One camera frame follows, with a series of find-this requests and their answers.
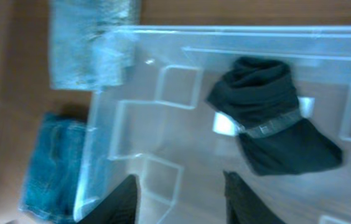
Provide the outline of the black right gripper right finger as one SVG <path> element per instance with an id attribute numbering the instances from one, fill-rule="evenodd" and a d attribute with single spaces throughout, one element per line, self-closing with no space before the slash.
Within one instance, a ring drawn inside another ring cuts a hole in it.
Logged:
<path id="1" fill-rule="evenodd" d="M 285 224 L 236 172 L 223 174 L 227 224 Z"/>

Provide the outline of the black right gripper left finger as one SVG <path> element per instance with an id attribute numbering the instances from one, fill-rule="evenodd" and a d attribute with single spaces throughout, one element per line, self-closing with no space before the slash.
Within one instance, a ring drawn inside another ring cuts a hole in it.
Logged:
<path id="1" fill-rule="evenodd" d="M 77 224 L 135 224 L 138 196 L 137 177 L 129 175 Z"/>

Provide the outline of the black garment with tape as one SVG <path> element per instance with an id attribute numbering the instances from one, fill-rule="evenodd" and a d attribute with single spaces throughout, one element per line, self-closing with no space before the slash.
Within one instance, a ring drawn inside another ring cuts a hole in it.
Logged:
<path id="1" fill-rule="evenodd" d="M 340 147 L 300 111 L 288 64 L 240 57 L 207 97 L 236 124 L 242 153 L 256 175 L 301 175 L 340 167 Z"/>

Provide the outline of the light blue jeans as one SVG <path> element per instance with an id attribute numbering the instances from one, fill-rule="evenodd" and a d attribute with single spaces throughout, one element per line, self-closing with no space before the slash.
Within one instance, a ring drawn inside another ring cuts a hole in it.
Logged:
<path id="1" fill-rule="evenodd" d="M 138 0 L 50 0 L 50 86 L 95 91 L 119 86 L 134 47 L 115 32 L 139 24 Z"/>

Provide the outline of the dark blue folded jeans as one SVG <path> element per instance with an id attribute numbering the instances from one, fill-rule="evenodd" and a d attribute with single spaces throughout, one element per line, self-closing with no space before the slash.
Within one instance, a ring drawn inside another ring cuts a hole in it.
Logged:
<path id="1" fill-rule="evenodd" d="M 52 223 L 75 222 L 73 208 L 85 134 L 83 121 L 44 115 L 25 175 L 20 210 Z"/>

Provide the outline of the clear plastic storage bin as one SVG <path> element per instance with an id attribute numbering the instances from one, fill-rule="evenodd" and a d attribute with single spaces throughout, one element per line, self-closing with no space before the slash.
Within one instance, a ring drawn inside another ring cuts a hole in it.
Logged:
<path id="1" fill-rule="evenodd" d="M 74 219 L 127 176 L 138 223 L 225 223 L 225 171 L 237 172 L 286 223 L 351 223 L 351 26 L 120 27 L 95 39 L 93 94 Z M 254 175 L 237 128 L 205 101 L 241 56 L 291 66 L 301 113 L 344 150 L 341 168 Z"/>

